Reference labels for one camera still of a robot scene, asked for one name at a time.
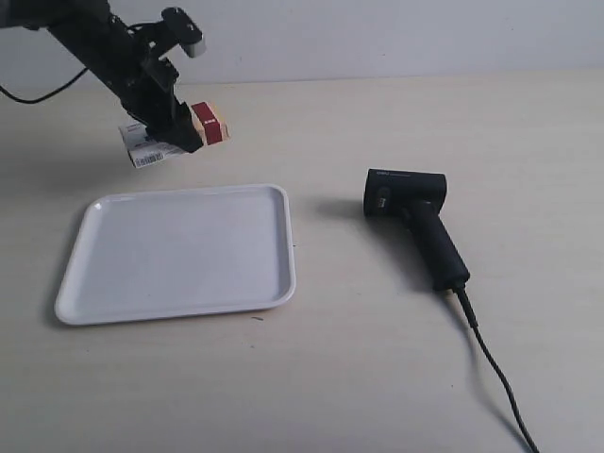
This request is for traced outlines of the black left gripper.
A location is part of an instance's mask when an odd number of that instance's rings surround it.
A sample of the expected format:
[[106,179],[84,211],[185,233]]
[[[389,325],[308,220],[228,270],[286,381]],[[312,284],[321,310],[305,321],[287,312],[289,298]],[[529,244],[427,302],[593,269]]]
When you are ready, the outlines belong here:
[[108,35],[103,38],[101,81],[125,110],[146,125],[147,134],[194,153],[203,146],[189,106],[176,100],[178,71],[164,54],[177,45],[173,35]]

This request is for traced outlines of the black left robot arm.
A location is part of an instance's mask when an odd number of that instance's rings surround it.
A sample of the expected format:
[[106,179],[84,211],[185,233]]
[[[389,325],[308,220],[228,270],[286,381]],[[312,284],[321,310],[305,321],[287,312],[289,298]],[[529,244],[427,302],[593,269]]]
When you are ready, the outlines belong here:
[[154,23],[127,25],[107,1],[3,1],[1,26],[46,29],[152,139],[189,153],[202,147],[191,109],[175,95],[179,72],[165,57],[176,46],[190,58],[202,53],[204,35],[182,8],[165,8]]

